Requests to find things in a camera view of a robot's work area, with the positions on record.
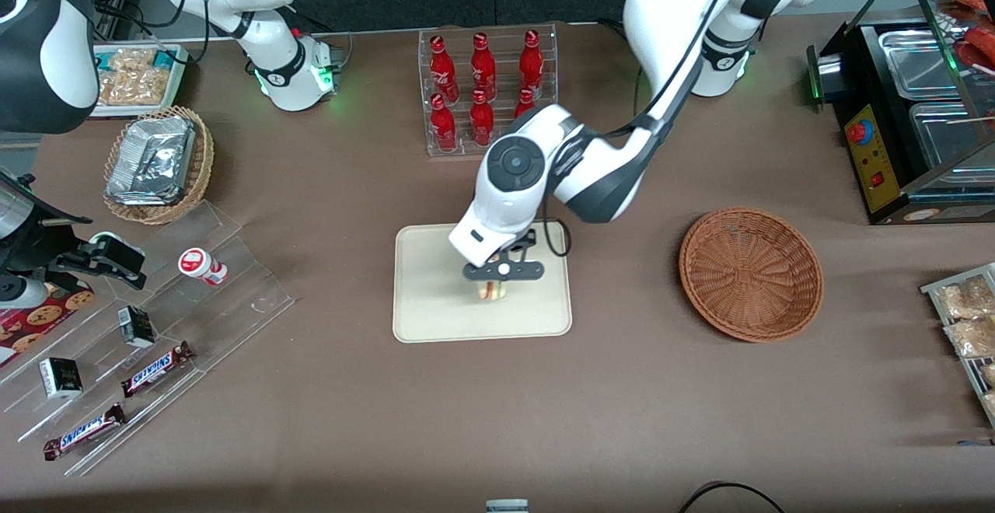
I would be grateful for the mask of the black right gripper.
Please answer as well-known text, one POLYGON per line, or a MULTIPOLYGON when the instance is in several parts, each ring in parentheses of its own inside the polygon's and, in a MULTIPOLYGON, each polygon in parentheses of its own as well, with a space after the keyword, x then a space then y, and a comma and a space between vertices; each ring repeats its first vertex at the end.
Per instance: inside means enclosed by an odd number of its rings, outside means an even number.
MULTIPOLYGON (((71 215, 36 197, 30 188, 34 176, 1 176, 1 261, 2 273, 30 276, 40 268, 82 243, 72 226, 90 224, 90 218, 71 215)), ((106 276, 120 280, 132 289, 145 286, 142 272, 145 252, 126 243, 120 236, 103 231, 79 247, 82 264, 59 261, 50 265, 50 284, 61 290, 77 285, 78 274, 106 276)))

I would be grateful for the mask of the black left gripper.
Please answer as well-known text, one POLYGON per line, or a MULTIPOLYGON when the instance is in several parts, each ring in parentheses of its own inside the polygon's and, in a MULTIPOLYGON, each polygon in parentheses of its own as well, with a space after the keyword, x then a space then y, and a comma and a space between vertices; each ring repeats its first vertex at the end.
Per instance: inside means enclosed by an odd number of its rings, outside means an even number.
POLYGON ((536 230, 529 229, 525 235, 508 247, 501 248, 480 267, 468 263, 463 266, 466 280, 477 281, 477 296, 487 296, 487 281, 501 281, 501 299, 507 297, 509 281, 537 281, 545 273, 543 263, 529 260, 527 251, 536 246, 536 230))

